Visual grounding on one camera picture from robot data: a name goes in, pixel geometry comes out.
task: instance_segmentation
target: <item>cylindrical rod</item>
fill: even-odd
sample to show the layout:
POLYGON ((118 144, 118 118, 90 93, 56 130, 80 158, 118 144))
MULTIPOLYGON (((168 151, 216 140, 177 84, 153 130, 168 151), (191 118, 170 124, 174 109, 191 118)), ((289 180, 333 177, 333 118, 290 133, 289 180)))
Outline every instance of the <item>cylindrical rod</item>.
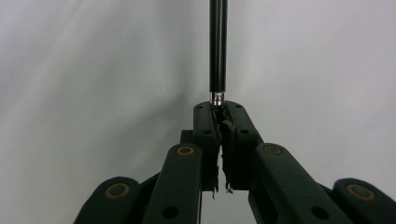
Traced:
POLYGON ((221 105, 225 92, 227 0, 210 0, 210 103, 221 105))

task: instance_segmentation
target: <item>white backdrop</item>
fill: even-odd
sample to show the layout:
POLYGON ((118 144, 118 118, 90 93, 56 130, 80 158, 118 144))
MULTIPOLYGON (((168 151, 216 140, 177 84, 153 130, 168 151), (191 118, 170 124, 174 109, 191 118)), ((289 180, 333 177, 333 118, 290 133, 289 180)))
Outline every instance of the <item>white backdrop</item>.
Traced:
MULTIPOLYGON (((396 198, 394 1, 229 1, 227 100, 319 183, 396 198)), ((208 100, 209 1, 0 1, 0 223, 72 223, 161 170, 208 100)), ((254 223, 247 194, 202 223, 254 223)))

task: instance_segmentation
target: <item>white surface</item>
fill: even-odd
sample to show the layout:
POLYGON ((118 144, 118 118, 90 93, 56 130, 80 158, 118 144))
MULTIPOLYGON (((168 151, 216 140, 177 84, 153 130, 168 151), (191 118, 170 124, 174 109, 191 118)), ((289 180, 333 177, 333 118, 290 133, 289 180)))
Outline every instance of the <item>white surface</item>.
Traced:
MULTIPOLYGON (((0 1, 0 223, 71 223, 160 171, 208 100, 209 1, 0 1)), ((393 1, 229 2, 226 97, 319 183, 396 198, 393 1)), ((254 223, 246 193, 202 223, 254 223)))

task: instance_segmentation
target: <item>silver metal band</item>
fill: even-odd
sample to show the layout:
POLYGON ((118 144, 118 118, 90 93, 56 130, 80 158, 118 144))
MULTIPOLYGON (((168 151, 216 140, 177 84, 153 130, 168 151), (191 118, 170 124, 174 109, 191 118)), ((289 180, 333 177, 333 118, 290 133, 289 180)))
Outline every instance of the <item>silver metal band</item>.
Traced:
POLYGON ((210 92, 209 102, 211 105, 224 104, 224 92, 210 92))

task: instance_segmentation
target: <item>screw hole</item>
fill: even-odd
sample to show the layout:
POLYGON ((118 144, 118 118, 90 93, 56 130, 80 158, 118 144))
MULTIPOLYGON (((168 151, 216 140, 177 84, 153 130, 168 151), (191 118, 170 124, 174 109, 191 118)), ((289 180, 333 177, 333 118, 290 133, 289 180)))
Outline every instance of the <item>screw hole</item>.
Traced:
POLYGON ((178 216, 178 208, 176 206, 168 206, 163 209, 163 216, 166 218, 175 218, 178 216))
POLYGON ((321 207, 312 207, 312 214, 322 220, 327 220, 330 217, 329 213, 327 213, 326 210, 321 207))

